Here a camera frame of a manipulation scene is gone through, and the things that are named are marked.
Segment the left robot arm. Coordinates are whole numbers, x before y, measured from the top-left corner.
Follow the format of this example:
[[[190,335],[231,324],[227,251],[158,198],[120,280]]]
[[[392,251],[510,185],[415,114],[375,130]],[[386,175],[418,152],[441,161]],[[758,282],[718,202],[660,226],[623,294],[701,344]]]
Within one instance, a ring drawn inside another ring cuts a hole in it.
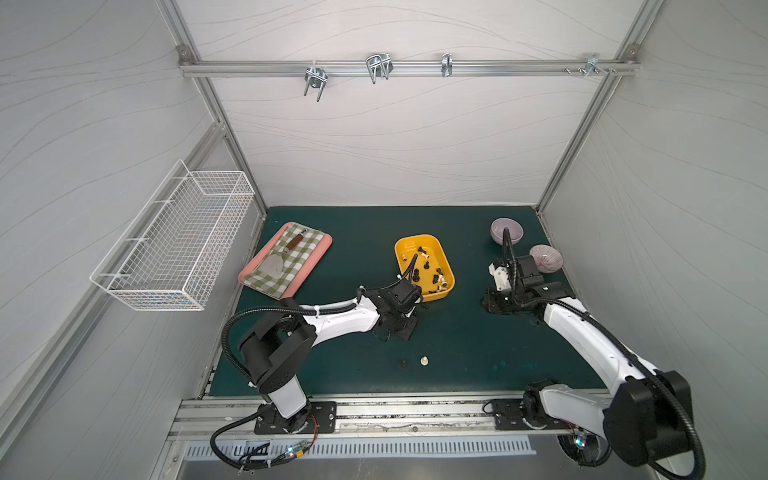
[[[378,289],[360,287],[352,299],[333,304],[282,300],[262,309],[261,318],[237,342],[240,370],[282,420],[303,422],[310,401],[298,373],[313,347],[375,330],[407,340],[422,300],[421,288],[406,278]]]

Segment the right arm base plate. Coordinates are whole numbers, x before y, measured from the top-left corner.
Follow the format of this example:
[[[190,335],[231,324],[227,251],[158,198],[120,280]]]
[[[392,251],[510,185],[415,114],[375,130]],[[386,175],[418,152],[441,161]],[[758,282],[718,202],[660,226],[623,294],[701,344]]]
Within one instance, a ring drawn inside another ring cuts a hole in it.
[[[546,414],[537,400],[502,398],[487,401],[482,412],[494,421],[499,431],[571,431],[565,421]]]

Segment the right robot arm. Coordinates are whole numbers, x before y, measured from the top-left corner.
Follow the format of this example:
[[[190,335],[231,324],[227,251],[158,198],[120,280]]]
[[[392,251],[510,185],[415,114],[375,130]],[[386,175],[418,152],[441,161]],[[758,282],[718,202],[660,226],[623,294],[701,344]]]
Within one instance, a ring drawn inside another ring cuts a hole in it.
[[[694,425],[691,388],[682,375],[663,372],[629,349],[568,287],[546,282],[532,257],[499,258],[488,270],[494,285],[481,301],[486,311],[535,314],[573,347],[608,390],[601,397],[556,380],[534,382],[516,407],[492,401],[498,428],[516,420],[532,430],[562,423],[570,432],[558,442],[579,465],[594,468],[616,455],[667,479],[677,475],[661,460],[689,452],[693,467],[688,478],[703,477],[706,457]]]

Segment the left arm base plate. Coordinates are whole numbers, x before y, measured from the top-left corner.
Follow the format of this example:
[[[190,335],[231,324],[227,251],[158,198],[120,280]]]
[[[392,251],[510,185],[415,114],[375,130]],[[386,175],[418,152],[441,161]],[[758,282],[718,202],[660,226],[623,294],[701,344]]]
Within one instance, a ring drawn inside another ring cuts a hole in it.
[[[269,405],[255,420],[254,433],[267,434],[320,434],[336,430],[338,404],[333,401],[309,401],[293,417],[282,417],[274,405]]]

